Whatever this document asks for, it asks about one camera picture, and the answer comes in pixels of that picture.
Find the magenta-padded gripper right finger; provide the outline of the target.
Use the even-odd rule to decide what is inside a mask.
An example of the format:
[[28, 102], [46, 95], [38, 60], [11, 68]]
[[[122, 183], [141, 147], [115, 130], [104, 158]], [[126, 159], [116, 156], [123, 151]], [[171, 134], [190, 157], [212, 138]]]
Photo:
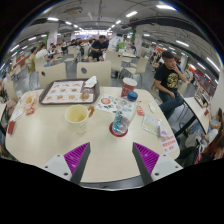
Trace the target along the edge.
[[159, 155], [138, 143], [133, 143], [132, 153], [145, 185], [182, 169], [170, 156], [166, 154]]

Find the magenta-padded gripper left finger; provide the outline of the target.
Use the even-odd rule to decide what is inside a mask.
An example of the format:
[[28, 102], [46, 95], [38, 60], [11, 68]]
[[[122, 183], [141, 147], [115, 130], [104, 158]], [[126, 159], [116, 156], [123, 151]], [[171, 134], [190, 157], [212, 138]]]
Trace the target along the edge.
[[90, 143], [84, 143], [64, 155], [56, 154], [43, 166], [43, 169], [79, 185], [90, 152]]

